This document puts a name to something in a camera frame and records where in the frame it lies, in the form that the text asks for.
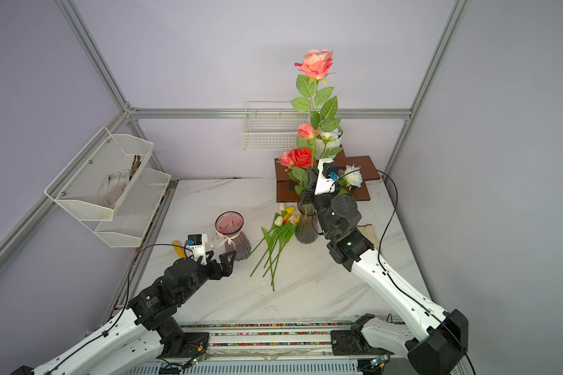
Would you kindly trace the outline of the purple ribbed glass vase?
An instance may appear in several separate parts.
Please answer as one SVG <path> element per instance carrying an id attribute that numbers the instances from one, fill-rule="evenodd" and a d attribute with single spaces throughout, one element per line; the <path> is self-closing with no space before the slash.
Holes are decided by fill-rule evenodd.
<path id="1" fill-rule="evenodd" d="M 318 232 L 316 228 L 316 212 L 312 204 L 298 205 L 300 218 L 297 220 L 295 237 L 298 242 L 308 245 L 316 241 Z"/>

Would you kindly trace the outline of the white tulip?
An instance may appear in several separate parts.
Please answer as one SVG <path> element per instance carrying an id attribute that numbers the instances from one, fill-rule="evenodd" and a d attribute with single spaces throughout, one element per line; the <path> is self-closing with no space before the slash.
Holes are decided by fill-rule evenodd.
<path id="1" fill-rule="evenodd" d="M 286 214 L 287 214 L 287 206 L 284 202 L 282 202 L 282 203 L 279 204 L 278 211 L 274 215 L 274 218 L 273 218 L 272 223 L 271 223 L 271 227 L 268 231 L 269 234 L 275 229 L 275 227 L 278 226 L 278 222 L 279 222 L 278 218 L 279 217 L 281 217 L 281 221 L 284 222 L 284 218 L 285 218 Z M 264 239 L 262 238 L 261 241 L 253 247 L 253 249 L 250 252 L 250 256 L 256 251 L 256 249 L 261 245 L 261 243 L 263 241 L 264 241 Z"/>
<path id="2" fill-rule="evenodd" d="M 265 231 L 264 227 L 261 228 L 264 237 L 253 250 L 253 252 L 255 252 L 262 242 L 266 242 L 267 250 L 261 256 L 261 260 L 255 266 L 253 272 L 251 273 L 251 276 L 254 275 L 257 267 L 265 259 L 265 263 L 263 265 L 264 267 L 263 277 L 265 277 L 267 273 L 271 274 L 272 287 L 275 287 L 274 286 L 275 275 L 277 272 L 279 257 L 282 254 L 282 250 L 289 243 L 289 240 L 294 234 L 294 231 L 296 229 L 295 223 L 293 221 L 294 219 L 295 219 L 294 215 L 288 213 L 286 210 L 277 212 L 275 214 L 275 218 L 273 220 L 270 230 Z"/>

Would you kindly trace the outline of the pink glass vase with ribbon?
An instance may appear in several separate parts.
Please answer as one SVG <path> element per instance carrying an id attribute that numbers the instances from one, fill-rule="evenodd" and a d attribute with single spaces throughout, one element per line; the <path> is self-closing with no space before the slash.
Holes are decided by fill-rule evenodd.
<path id="1" fill-rule="evenodd" d="M 252 246 L 243 233 L 244 224 L 244 217 L 239 212 L 222 213 L 215 221 L 214 248 L 223 248 L 226 252 L 236 251 L 237 261 L 247 259 L 252 252 Z"/>

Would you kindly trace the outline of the large pink rose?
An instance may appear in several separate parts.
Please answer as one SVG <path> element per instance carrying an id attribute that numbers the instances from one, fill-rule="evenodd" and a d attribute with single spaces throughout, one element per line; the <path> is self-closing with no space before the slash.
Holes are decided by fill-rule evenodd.
<path id="1" fill-rule="evenodd" d="M 296 89 L 299 96 L 290 101 L 297 112 L 308 113 L 309 123 L 316 132 L 313 153 L 313 165 L 320 158 L 332 158 L 342 151 L 340 138 L 343 130 L 340 119 L 336 116 L 339 100 L 334 95 L 334 88 L 327 85 L 333 52 L 328 50 L 311 50 L 297 62 L 299 75 L 296 79 Z"/>

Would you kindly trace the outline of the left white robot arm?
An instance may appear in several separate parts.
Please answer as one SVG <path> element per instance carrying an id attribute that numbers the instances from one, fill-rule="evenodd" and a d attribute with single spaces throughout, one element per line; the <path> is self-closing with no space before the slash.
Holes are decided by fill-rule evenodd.
<path id="1" fill-rule="evenodd" d="M 178 355 L 189 341 L 174 315 L 178 308 L 210 280 L 231 276 L 236 251 L 225 252 L 216 260 L 209 251 L 205 257 L 177 259 L 162 277 L 129 300 L 122 311 L 98 331 L 90 334 L 47 363 L 35 368 L 22 366 L 14 374 L 89 374 L 113 358 L 125 346 L 148 342 L 145 335 L 155 334 L 156 353 Z"/>

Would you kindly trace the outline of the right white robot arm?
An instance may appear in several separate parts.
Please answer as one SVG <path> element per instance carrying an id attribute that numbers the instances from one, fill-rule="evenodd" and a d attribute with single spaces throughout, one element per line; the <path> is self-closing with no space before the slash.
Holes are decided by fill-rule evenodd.
<path id="1" fill-rule="evenodd" d="M 361 213 L 352 195 L 340 193 L 340 178 L 331 160 L 307 169 L 303 199 L 313 204 L 334 261 L 376 291 L 403 322 L 366 313 L 349 330 L 331 333 L 333 354 L 370 356 L 370 374 L 382 373 L 391 355 L 407 359 L 419 374 L 451 373 L 468 354 L 468 319 L 425 297 L 389 265 L 380 246 L 359 231 Z"/>

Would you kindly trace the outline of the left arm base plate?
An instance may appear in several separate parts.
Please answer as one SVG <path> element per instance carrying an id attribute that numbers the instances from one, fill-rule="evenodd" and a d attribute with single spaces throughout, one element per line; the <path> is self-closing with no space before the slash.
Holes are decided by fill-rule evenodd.
<path id="1" fill-rule="evenodd" d="M 160 357 L 195 359 L 205 354 L 209 345 L 210 334 L 207 332 L 185 332 L 182 337 L 175 337 L 164 344 Z"/>

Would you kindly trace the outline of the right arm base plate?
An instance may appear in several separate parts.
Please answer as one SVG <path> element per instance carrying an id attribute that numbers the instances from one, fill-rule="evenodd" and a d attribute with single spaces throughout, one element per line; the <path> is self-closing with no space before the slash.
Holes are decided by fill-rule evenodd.
<path id="1" fill-rule="evenodd" d="M 374 348 L 366 342 L 361 333 L 351 330 L 332 331 L 330 333 L 334 356 L 383 356 L 388 352 L 384 348 Z"/>

